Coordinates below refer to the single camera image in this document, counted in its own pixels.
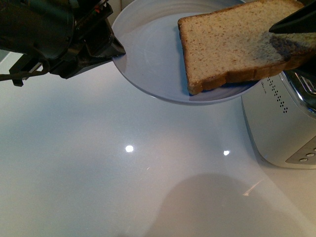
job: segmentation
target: glossy countertop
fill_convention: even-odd
[[[167,103],[113,63],[0,95],[1,237],[316,236],[316,170],[262,160],[241,98]]]

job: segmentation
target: toast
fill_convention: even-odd
[[[316,33],[269,33],[302,7],[296,0],[256,0],[179,19],[189,93],[260,80],[307,62],[316,52]]]

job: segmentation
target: toaster vent holes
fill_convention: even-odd
[[[271,91],[274,92],[274,96],[276,98],[276,101],[280,103],[280,108],[282,109],[283,113],[286,114],[288,108],[285,106],[284,101],[281,100],[281,96],[278,94],[278,90],[276,89],[276,85],[273,83],[273,79],[268,78],[269,87],[271,88]]]

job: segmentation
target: bread crust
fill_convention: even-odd
[[[269,0],[257,0],[257,1],[259,1],[261,3],[265,3]],[[289,2],[290,4],[293,4],[297,8],[303,7],[303,4],[301,2],[298,2],[298,1],[293,1],[293,0],[282,0],[282,1]],[[217,14],[219,12],[229,11],[231,9],[241,7],[244,4],[250,4],[250,3],[251,2],[242,3],[242,4],[238,4],[238,5],[228,7],[228,8],[222,9],[222,10],[214,11],[212,13],[196,15],[194,17],[203,17],[205,15]],[[185,21],[189,20],[190,17],[192,17],[192,16],[181,18],[178,21],[180,39],[181,39],[181,42],[183,42],[182,46],[183,46],[184,62],[185,62],[186,68],[189,66],[188,60],[186,58],[186,51],[187,51],[186,45],[187,44],[185,43],[186,41],[188,41],[188,39],[187,39],[187,35],[183,34],[181,32],[181,25]],[[191,95],[195,95],[195,94],[202,92],[203,90],[211,90],[211,89],[220,87],[226,83],[236,83],[236,82],[260,80],[263,78],[275,76],[275,75],[279,74],[280,72],[282,72],[283,70],[290,70],[290,69],[294,69],[294,68],[299,67],[300,65],[307,62],[314,54],[315,54],[315,51],[309,51],[309,52],[306,52],[305,54],[301,54],[299,56],[292,56],[287,61],[283,60],[283,61],[280,61],[277,63],[264,65],[262,67],[248,68],[248,69],[244,69],[244,70],[240,70],[240,71],[225,72],[225,73],[222,73],[222,74],[214,76],[214,77],[202,79],[201,81],[196,82],[196,83],[190,83],[188,81],[188,91]]]

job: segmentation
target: toaster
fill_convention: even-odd
[[[316,168],[316,81],[284,71],[261,80],[241,99],[253,147],[264,160]]]

